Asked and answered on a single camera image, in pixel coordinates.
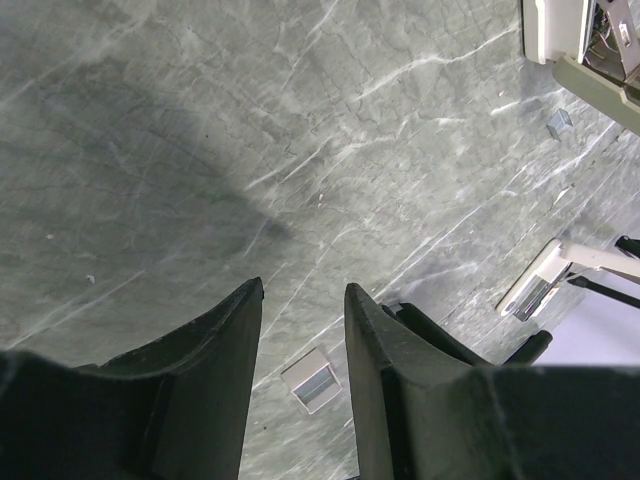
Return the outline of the stapler top part white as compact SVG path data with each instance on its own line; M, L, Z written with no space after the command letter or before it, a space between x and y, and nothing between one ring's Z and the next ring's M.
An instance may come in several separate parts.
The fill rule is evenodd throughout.
M521 3L524 55L550 63L559 85L639 133L639 32L630 4L614 1Z

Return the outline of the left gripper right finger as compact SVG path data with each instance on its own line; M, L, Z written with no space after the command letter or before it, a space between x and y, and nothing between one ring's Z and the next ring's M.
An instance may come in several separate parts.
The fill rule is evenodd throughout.
M358 284L345 340L363 479L635 479L639 372L472 362Z

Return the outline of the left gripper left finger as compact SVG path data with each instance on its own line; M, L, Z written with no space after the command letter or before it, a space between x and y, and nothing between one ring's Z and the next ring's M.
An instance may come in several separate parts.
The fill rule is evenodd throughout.
M107 363L1 355L5 479L234 479L245 437L263 284Z

